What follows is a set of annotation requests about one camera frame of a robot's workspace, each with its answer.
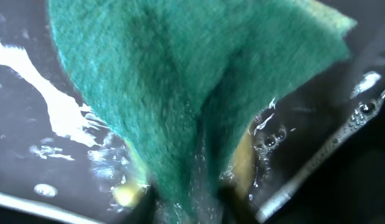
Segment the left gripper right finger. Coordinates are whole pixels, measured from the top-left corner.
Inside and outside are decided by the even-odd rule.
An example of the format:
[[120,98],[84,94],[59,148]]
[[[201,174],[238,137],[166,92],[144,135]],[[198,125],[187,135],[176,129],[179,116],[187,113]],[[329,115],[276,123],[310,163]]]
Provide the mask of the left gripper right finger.
[[221,187],[218,198],[224,206],[222,224],[258,224],[249,205],[238,196],[233,186]]

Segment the green and yellow sponge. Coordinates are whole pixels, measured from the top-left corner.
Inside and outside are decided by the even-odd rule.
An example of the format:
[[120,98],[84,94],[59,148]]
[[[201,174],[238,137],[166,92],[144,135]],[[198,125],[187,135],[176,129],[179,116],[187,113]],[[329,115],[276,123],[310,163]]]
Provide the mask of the green and yellow sponge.
[[346,60],[356,21],[319,1],[49,1],[64,72],[123,138],[169,220],[198,219],[194,157],[204,151],[209,198],[254,116]]

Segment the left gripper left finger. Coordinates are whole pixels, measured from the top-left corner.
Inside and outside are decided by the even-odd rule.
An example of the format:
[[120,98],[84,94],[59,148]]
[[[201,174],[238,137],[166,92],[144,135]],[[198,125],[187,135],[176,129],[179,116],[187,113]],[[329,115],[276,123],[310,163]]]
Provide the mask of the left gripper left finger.
[[140,187],[136,183],[117,187],[117,202],[130,211],[119,221],[121,224],[153,224],[158,194],[153,187]]

